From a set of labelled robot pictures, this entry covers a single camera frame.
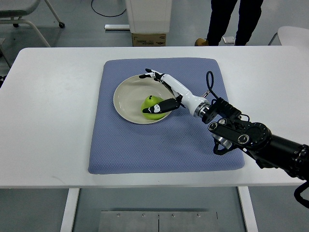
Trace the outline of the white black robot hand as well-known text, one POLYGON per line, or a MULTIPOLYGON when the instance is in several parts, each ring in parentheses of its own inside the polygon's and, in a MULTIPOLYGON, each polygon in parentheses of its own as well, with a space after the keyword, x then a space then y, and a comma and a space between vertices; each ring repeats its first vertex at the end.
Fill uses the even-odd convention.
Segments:
POLYGON ((210 109, 209 101, 204 97, 195 96, 182 83, 169 74, 146 69, 147 73, 139 78, 152 78, 163 84, 172 94, 173 98, 164 100, 150 108, 143 109, 143 113, 161 114, 178 109, 180 106, 187 108, 191 115, 203 117, 210 109))

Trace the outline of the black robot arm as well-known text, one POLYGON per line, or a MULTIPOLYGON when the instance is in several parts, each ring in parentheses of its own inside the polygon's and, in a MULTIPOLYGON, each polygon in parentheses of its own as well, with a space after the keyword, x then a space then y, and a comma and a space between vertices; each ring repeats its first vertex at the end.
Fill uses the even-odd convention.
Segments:
POLYGON ((202 106, 198 116, 213 135, 214 154, 224 155, 238 148, 261 169, 280 168, 290 177, 303 180, 294 197, 304 207, 309 206, 308 200, 301 196, 309 187, 308 145, 276 136, 262 123, 242 120, 243 113, 217 95, 210 106, 202 106))

